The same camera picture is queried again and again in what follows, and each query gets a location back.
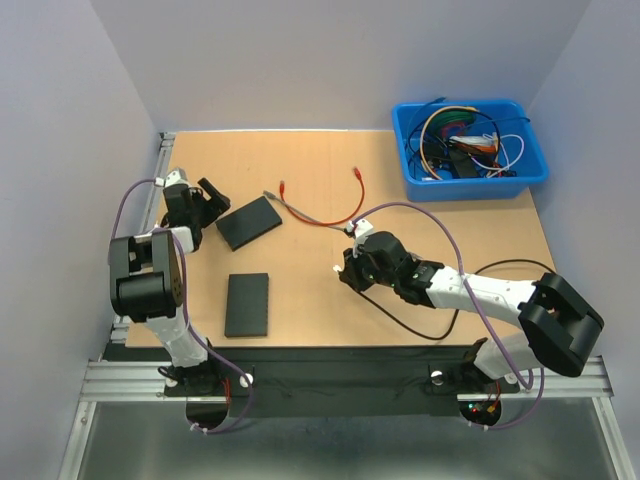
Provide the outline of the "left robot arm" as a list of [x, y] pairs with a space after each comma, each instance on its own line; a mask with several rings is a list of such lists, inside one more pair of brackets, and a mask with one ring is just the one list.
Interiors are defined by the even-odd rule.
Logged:
[[206, 340], [197, 334], [187, 313], [186, 259], [196, 252], [203, 230], [230, 208], [228, 197], [206, 178], [195, 186], [176, 169], [164, 178], [144, 179], [162, 190], [166, 213], [150, 231], [134, 236], [115, 235], [108, 252], [110, 300], [114, 312], [145, 325], [171, 357], [178, 379], [199, 393], [215, 392], [223, 371], [209, 361]]

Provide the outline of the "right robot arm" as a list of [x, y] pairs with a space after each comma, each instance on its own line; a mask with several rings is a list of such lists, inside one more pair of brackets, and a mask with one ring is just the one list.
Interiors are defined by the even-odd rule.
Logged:
[[482, 390], [509, 373], [547, 368], [575, 378], [604, 328], [602, 317], [560, 275], [504, 280], [461, 273], [440, 262], [414, 257], [391, 233], [367, 234], [343, 252], [339, 280], [362, 293], [373, 285], [391, 288], [403, 301], [431, 309], [476, 313], [517, 327], [477, 342], [460, 366], [463, 384]]

